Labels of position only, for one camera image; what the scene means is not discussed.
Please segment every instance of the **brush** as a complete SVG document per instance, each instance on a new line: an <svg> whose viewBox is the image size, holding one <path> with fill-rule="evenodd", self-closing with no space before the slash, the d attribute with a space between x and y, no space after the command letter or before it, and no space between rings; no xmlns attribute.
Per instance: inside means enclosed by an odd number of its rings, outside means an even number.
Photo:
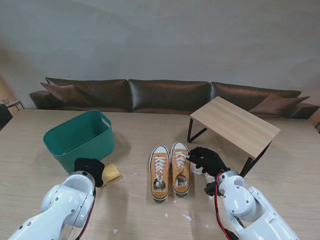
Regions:
<svg viewBox="0 0 320 240"><path fill-rule="evenodd" d="M102 172L103 186L106 185L111 180L120 176L121 176L121 173L117 169L116 165L111 163L108 166L105 166Z"/></svg>

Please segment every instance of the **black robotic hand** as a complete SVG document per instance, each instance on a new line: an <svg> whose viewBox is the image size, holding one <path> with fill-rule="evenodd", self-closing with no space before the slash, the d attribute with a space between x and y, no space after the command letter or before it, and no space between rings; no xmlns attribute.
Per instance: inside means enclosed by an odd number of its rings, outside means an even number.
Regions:
<svg viewBox="0 0 320 240"><path fill-rule="evenodd" d="M105 165L95 158L77 158L74 163L74 171L84 171L89 173L95 181L95 186L100 188L104 181L102 180L102 173Z"/></svg>
<svg viewBox="0 0 320 240"><path fill-rule="evenodd" d="M228 170L219 154L208 148L198 146L189 152L189 156L189 161L193 162L197 169L203 168L203 174L208 173L216 177L221 171Z"/></svg>

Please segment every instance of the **shoelace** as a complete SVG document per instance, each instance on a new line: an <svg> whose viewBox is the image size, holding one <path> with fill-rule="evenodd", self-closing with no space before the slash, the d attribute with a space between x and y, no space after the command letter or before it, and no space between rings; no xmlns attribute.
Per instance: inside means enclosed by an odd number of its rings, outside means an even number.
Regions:
<svg viewBox="0 0 320 240"><path fill-rule="evenodd" d="M176 163L176 166L178 167L178 169L180 168L180 166L182 168L185 168L186 153L184 151L176 151L174 153L174 157L175 157L175 163Z"/></svg>
<svg viewBox="0 0 320 240"><path fill-rule="evenodd" d="M155 185L159 188L164 184L164 170L165 170L165 163L166 163L166 157L164 156L156 156L154 157L154 165L155 165L155 176L157 179L157 182Z"/></svg>

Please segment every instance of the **sofa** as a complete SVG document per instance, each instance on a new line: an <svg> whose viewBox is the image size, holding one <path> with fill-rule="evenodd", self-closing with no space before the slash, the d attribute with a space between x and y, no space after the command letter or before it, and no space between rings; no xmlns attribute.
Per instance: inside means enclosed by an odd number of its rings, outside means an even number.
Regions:
<svg viewBox="0 0 320 240"><path fill-rule="evenodd" d="M189 115L217 96L249 111L270 94L283 98L297 98L301 94L296 90L267 89L207 81L68 80L49 77L46 81L53 86L75 86L90 105L66 104L49 91L40 90L29 94L38 109ZM287 109L282 116L273 114L257 116L308 119L318 108L319 106L316 105L299 103Z"/></svg>

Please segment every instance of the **pair of sneakers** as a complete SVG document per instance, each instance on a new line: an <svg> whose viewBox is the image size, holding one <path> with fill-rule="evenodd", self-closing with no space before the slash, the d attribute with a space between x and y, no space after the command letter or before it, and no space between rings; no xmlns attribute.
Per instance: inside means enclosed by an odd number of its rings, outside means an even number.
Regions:
<svg viewBox="0 0 320 240"><path fill-rule="evenodd" d="M157 146L151 153L149 169L151 177L151 195L157 203L166 200L169 194L169 168L172 166L172 188L178 197L188 194L190 187L190 162L186 159L189 150L182 142L176 142L169 152L163 146Z"/></svg>

